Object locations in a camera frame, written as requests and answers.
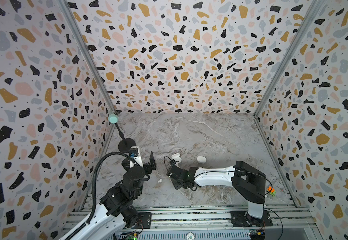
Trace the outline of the white earbud charging case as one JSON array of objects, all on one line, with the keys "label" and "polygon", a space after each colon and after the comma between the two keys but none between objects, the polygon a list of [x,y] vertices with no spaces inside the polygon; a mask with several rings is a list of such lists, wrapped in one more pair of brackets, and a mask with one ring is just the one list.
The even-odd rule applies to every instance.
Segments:
[{"label": "white earbud charging case", "polygon": [[179,164],[182,162],[182,158],[180,157],[180,153],[173,154],[171,159],[174,160],[176,164]]}]

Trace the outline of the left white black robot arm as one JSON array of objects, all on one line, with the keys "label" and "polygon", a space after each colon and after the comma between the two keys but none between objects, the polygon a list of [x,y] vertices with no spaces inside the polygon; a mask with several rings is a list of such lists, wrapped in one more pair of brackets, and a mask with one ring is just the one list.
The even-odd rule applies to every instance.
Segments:
[{"label": "left white black robot arm", "polygon": [[[124,157],[128,166],[123,179],[111,187],[100,200],[97,200],[96,183],[102,163],[111,156]],[[121,234],[125,240],[137,240],[143,230],[151,227],[152,214],[139,213],[133,201],[142,195],[143,185],[156,170],[156,161],[150,154],[150,161],[143,163],[139,148],[132,147],[130,152],[111,152],[104,155],[95,167],[92,185],[93,206],[79,224],[73,227],[63,240],[105,240],[116,238],[123,229],[129,233]]]}]

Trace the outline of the mint green microphone on stand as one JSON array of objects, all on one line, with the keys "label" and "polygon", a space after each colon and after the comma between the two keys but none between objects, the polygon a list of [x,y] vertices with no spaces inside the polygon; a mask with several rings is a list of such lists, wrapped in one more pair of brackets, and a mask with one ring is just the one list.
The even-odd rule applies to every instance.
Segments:
[{"label": "mint green microphone on stand", "polygon": [[116,114],[110,114],[108,116],[108,121],[115,125],[116,129],[118,130],[119,136],[121,137],[121,141],[118,144],[118,149],[122,153],[128,153],[131,149],[131,147],[136,146],[136,142],[131,138],[125,138],[124,133],[122,132],[121,128],[118,125],[118,116]]}]

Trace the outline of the poker chip 500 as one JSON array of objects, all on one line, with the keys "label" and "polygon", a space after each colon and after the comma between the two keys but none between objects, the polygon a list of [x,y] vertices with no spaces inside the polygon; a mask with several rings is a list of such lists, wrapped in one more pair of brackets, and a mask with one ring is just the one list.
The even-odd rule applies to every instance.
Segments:
[{"label": "poker chip 500", "polygon": [[195,240],[195,234],[194,233],[187,233],[186,240]]}]

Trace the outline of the orange green connector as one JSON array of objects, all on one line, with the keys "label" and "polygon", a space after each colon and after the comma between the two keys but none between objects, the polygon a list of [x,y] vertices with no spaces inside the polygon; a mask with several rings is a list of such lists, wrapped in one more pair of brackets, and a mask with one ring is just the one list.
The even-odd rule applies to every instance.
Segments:
[{"label": "orange green connector", "polygon": [[275,191],[275,189],[273,187],[269,186],[267,188],[267,193],[266,194],[267,195],[271,195],[271,196],[275,196],[276,195],[276,191]]}]

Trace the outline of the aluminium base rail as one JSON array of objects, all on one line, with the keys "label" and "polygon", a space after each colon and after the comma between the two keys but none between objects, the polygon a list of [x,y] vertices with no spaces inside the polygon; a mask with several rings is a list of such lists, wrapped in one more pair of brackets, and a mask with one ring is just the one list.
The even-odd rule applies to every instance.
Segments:
[{"label": "aluminium base rail", "polygon": [[307,208],[269,205],[262,220],[248,220],[243,206],[210,208],[139,208],[151,213],[151,227],[138,240],[321,240]]}]

